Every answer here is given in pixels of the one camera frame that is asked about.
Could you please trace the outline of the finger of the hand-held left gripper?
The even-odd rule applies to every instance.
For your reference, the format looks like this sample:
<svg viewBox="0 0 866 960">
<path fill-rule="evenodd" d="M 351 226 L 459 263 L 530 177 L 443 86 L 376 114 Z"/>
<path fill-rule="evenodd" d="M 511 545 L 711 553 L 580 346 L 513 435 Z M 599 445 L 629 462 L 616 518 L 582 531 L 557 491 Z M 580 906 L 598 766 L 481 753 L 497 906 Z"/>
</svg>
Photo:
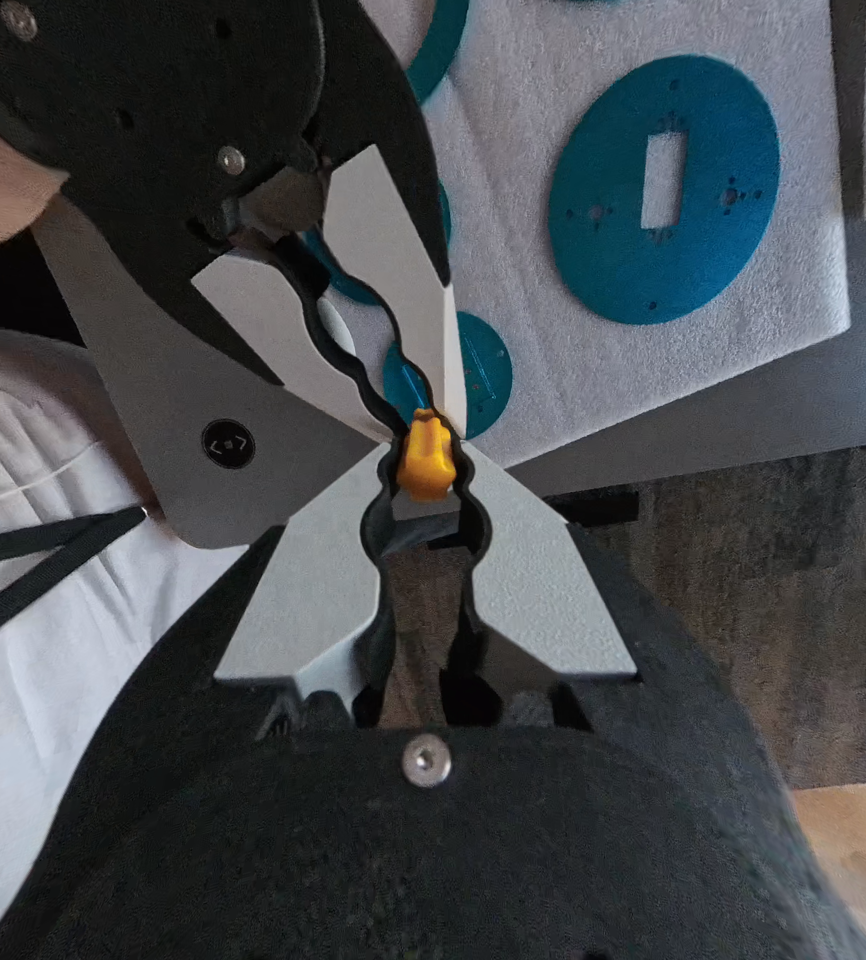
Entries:
<svg viewBox="0 0 866 960">
<path fill-rule="evenodd" d="M 466 437 L 467 403 L 454 291 L 424 246 L 376 145 L 331 173 L 322 237 L 341 272 L 384 307 L 427 397 Z"/>
<path fill-rule="evenodd" d="M 275 374 L 288 394 L 377 442 L 394 432 L 367 409 L 356 381 L 329 363 L 306 325 L 296 282 L 257 251 L 237 249 L 193 286 Z"/>
</svg>

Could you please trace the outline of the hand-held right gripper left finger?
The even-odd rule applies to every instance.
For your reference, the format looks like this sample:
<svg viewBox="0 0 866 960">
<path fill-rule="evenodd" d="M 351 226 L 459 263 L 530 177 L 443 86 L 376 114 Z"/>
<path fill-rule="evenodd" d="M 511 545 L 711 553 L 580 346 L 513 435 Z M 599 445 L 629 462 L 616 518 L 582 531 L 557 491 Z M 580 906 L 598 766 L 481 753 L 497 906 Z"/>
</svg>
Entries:
<svg viewBox="0 0 866 960">
<path fill-rule="evenodd" d="M 358 727 L 378 725 L 395 651 L 382 554 L 391 540 L 394 442 L 384 442 L 287 523 L 214 672 L 297 704 L 337 696 Z"/>
</svg>

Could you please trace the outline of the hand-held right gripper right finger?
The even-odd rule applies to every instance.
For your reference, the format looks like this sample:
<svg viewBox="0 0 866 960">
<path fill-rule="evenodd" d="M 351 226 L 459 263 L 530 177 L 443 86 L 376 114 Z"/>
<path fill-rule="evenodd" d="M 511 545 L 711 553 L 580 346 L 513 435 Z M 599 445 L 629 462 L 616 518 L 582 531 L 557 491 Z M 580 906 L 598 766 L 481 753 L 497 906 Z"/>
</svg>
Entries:
<svg viewBox="0 0 866 960">
<path fill-rule="evenodd" d="M 439 672 L 445 720 L 590 728 L 575 685 L 627 682 L 638 669 L 570 525 L 471 442 L 456 451 L 470 558 Z"/>
</svg>

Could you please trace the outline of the small blue disc with bracket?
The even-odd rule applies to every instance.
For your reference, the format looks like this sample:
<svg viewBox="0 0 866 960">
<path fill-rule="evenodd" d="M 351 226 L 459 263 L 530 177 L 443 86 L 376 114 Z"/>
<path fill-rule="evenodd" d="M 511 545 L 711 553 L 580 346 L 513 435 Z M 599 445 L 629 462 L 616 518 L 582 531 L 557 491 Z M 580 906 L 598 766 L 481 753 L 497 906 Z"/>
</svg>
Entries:
<svg viewBox="0 0 866 960">
<path fill-rule="evenodd" d="M 496 423 L 510 400 L 513 381 L 511 356 L 497 331 L 485 320 L 461 311 L 458 325 L 466 391 L 466 437 L 476 438 Z M 418 373 L 407 364 L 396 342 L 382 366 L 383 394 L 405 423 L 416 409 L 427 406 Z"/>
</svg>

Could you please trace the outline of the yellow-handled screwdriver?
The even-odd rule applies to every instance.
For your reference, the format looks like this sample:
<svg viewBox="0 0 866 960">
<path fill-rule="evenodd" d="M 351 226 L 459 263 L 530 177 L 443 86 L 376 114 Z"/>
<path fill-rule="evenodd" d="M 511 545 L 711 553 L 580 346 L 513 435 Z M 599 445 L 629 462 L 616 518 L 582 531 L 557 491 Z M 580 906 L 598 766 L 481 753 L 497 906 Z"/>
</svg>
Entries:
<svg viewBox="0 0 866 960">
<path fill-rule="evenodd" d="M 416 503 L 444 501 L 457 477 L 452 434 L 433 409 L 415 409 L 395 480 Z"/>
</svg>

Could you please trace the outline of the round black desk button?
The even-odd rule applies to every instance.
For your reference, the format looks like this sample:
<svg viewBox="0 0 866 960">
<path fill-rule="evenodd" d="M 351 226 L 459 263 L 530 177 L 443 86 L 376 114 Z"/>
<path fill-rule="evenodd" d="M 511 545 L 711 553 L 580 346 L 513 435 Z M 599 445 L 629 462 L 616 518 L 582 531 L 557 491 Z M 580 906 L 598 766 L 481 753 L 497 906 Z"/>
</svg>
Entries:
<svg viewBox="0 0 866 960">
<path fill-rule="evenodd" d="M 231 418 L 211 421 L 203 428 L 200 441 L 207 458 L 225 470 L 241 470 L 255 456 L 256 442 L 251 432 Z"/>
</svg>

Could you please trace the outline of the small blue round plate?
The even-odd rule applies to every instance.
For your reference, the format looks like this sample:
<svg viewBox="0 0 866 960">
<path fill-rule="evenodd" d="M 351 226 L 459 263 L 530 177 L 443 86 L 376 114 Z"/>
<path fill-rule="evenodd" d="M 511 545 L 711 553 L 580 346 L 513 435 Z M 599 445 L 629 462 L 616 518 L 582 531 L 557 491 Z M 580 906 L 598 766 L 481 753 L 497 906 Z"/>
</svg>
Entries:
<svg viewBox="0 0 866 960">
<path fill-rule="evenodd" d="M 443 224 L 444 234 L 447 246 L 451 244 L 452 238 L 452 216 L 449 204 L 449 198 L 442 181 L 439 182 L 439 208 Z M 379 302 L 375 296 L 361 283 L 349 276 L 343 274 L 335 262 L 330 258 L 330 254 L 319 239 L 319 234 L 310 229 L 301 234 L 303 242 L 306 244 L 312 254 L 319 259 L 319 262 L 328 270 L 330 275 L 330 285 L 343 296 L 364 306 L 378 306 Z"/>
</svg>

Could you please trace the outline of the white foam sheet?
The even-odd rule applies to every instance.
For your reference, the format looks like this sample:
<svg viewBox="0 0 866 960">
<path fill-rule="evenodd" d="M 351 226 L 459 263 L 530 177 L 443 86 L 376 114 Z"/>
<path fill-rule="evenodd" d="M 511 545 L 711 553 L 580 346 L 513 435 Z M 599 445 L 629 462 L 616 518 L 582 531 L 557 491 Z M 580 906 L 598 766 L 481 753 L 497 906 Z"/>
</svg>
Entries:
<svg viewBox="0 0 866 960">
<path fill-rule="evenodd" d="M 631 69 L 699 54 L 746 73 L 778 128 L 772 221 L 708 306 L 648 327 L 586 309 L 547 231 L 559 152 Z M 473 443 L 511 468 L 849 328 L 828 2 L 470 2 L 424 107 L 460 311 L 498 331 L 511 399 Z"/>
</svg>

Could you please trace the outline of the blue plate with rectangular slot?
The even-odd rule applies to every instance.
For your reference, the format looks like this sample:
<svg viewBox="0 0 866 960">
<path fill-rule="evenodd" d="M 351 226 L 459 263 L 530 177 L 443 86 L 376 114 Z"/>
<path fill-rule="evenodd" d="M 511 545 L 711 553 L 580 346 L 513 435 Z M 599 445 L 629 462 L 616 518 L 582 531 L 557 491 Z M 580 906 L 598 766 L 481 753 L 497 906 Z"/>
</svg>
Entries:
<svg viewBox="0 0 866 960">
<path fill-rule="evenodd" d="M 642 224 L 648 142 L 685 137 L 679 220 Z M 713 57 L 657 58 L 588 108 L 549 196 L 552 254 L 569 291 L 624 325 L 690 314 L 745 268 L 772 220 L 779 140 L 763 94 Z"/>
</svg>

